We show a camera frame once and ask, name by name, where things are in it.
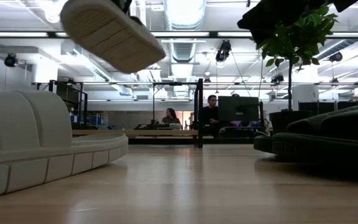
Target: wooden floor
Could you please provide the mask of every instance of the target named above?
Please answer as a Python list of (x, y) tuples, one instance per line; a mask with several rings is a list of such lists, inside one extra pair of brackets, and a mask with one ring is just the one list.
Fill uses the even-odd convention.
[(137, 146), (100, 169), (0, 197), (0, 223), (358, 223), (358, 175), (252, 146)]

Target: plant pot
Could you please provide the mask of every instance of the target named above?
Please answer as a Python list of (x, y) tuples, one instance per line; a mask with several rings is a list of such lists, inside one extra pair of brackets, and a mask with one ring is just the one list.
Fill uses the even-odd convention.
[(287, 126), (295, 121), (310, 118), (311, 111), (282, 111), (269, 114), (270, 122), (273, 126), (273, 134), (287, 132)]

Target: white shoe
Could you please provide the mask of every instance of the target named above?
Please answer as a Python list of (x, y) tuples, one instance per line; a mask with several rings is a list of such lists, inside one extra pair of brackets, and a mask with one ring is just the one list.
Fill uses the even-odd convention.
[(165, 57), (150, 31), (111, 0), (69, 0), (60, 19), (71, 40), (121, 72), (138, 72)]

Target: black shirt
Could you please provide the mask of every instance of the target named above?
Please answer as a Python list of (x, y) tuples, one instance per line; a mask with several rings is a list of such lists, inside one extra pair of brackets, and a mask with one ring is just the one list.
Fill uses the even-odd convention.
[(214, 108), (210, 108), (209, 106), (206, 106), (203, 108), (203, 122), (204, 124), (210, 124), (210, 119), (215, 119), (216, 121), (219, 121), (218, 116), (218, 107), (215, 106)]

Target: dark hair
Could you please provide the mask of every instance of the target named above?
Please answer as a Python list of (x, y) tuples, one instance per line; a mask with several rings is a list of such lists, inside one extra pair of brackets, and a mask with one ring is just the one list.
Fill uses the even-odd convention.
[(208, 97), (208, 101), (209, 100), (211, 100), (212, 98), (217, 98), (215, 95), (210, 95), (209, 97)]
[(169, 113), (171, 114), (172, 118), (177, 118), (177, 114), (176, 114), (174, 109), (167, 108), (167, 111), (169, 111)]

